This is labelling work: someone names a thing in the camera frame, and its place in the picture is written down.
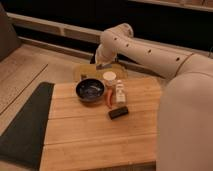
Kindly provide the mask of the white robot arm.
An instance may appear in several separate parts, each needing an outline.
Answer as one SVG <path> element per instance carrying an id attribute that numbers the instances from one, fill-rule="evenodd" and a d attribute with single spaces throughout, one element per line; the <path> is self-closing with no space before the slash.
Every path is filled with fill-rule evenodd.
<path id="1" fill-rule="evenodd" d="M 213 59 L 133 38 L 119 24 L 104 30 L 98 63 L 124 55 L 169 80 L 157 121 L 157 171 L 213 171 Z"/>

